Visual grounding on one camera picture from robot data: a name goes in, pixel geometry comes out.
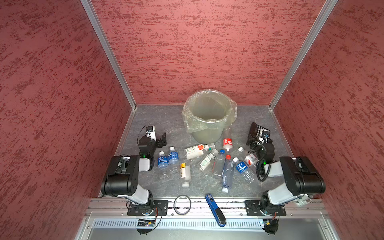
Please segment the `red white label square bottle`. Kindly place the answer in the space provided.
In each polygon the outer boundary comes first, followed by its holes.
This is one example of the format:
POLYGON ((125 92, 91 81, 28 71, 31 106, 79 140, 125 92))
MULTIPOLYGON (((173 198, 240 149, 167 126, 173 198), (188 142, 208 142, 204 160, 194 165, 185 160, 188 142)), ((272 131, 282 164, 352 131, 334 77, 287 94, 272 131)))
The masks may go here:
POLYGON ((204 154, 208 154, 215 148, 216 146, 214 143, 207 144, 207 145, 199 144, 193 147, 186 148, 185 156, 187 160, 191 160, 191 159, 203 156, 204 154))

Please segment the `green white label small bottle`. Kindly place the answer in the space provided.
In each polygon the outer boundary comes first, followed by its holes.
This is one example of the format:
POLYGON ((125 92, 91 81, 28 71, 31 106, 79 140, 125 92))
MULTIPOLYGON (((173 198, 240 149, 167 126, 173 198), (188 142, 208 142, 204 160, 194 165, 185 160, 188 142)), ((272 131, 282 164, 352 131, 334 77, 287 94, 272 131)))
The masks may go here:
POLYGON ((213 164, 215 162, 215 157, 218 155, 219 151, 217 149, 212 150, 207 154, 198 164, 199 170, 202 172, 209 172, 212 170, 213 164))

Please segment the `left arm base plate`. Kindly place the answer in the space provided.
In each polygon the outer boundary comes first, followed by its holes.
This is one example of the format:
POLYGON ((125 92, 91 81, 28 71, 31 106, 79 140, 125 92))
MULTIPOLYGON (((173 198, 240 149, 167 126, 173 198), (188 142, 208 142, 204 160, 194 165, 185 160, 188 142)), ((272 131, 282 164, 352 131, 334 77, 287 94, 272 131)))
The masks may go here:
POLYGON ((145 205, 138 205, 130 202, 128 205, 127 215, 128 216, 166 216, 168 212, 167 200, 153 200, 149 201, 145 205))

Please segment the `blue label bottle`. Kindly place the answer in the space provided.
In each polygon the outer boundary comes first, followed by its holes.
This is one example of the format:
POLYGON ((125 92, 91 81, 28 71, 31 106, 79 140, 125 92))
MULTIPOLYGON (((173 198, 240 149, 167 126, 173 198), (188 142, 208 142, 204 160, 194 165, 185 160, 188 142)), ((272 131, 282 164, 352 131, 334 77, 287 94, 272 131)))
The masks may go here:
POLYGON ((179 163, 179 155, 175 147, 169 148, 168 163, 169 165, 177 165, 179 163))
POLYGON ((158 157, 158 168, 159 169, 165 169, 168 166, 169 166, 168 157, 165 155, 164 151, 160 151, 159 157, 158 157))
POLYGON ((239 158, 235 157, 233 158, 233 162, 236 165, 236 170, 246 180, 247 183, 254 182, 255 174, 244 161, 240 161, 239 158))

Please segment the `yellow label clear bottle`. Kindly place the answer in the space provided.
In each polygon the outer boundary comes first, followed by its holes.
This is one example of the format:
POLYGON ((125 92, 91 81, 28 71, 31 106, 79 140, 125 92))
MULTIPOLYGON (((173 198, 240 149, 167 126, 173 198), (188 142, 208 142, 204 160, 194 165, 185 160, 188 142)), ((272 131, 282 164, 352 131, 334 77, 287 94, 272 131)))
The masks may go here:
POLYGON ((191 181, 191 166, 190 166, 190 164, 187 162, 181 163, 180 171, 181 171, 182 187, 183 188, 189 188, 190 187, 190 181, 191 181))

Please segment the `tall bottle red cap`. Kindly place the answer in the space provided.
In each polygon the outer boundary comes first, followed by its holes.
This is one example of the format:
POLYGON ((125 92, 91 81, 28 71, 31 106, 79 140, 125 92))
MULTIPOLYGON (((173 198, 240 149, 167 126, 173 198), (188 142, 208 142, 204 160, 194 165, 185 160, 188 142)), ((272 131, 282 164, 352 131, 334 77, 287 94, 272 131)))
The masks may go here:
POLYGON ((228 194, 234 176, 235 162, 232 159, 231 155, 226 155, 226 162, 223 168, 223 176, 222 176, 222 192, 228 194))

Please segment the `red label cola bottle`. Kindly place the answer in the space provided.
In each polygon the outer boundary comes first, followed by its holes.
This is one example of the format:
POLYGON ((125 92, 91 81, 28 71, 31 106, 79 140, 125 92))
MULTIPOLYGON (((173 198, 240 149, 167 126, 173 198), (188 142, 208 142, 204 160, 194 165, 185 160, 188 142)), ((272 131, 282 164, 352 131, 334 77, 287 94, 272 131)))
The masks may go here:
POLYGON ((223 149, 230 152, 233 149, 232 129, 227 127, 223 129, 223 149))

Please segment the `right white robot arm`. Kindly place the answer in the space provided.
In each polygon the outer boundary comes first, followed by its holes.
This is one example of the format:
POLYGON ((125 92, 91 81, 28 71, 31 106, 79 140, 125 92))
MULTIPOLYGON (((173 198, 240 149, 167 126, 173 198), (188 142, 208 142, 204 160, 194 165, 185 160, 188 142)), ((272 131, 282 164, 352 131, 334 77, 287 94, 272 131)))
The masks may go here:
POLYGON ((247 164, 255 170, 259 182, 284 178, 283 184, 262 194, 256 207, 261 215, 277 214, 285 204, 295 200, 305 205, 310 196, 326 191, 325 181, 307 157, 280 157, 279 161, 274 161, 273 141, 263 135, 249 133, 247 145, 250 146, 249 154, 256 155, 256 159, 248 159, 247 164))

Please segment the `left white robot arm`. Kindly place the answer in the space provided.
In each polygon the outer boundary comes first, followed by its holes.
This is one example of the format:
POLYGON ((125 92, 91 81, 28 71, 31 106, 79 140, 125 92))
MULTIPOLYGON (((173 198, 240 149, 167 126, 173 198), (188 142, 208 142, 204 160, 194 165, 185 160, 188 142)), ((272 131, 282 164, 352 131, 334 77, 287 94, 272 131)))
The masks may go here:
POLYGON ((128 216, 165 216, 167 200, 155 200, 151 191, 139 185, 139 173, 153 170, 155 150, 167 145, 166 133, 159 140, 143 136, 139 140, 139 154, 113 156, 101 184, 103 196, 128 200, 128 216))

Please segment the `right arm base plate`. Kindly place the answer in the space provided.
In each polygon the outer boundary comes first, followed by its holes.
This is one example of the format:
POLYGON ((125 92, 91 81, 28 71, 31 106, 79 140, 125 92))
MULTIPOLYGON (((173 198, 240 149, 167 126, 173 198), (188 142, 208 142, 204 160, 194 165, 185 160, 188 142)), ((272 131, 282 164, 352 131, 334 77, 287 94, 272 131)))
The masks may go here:
POLYGON ((285 217, 287 215, 283 205, 261 204, 260 200, 246 200, 245 210, 248 217, 285 217))

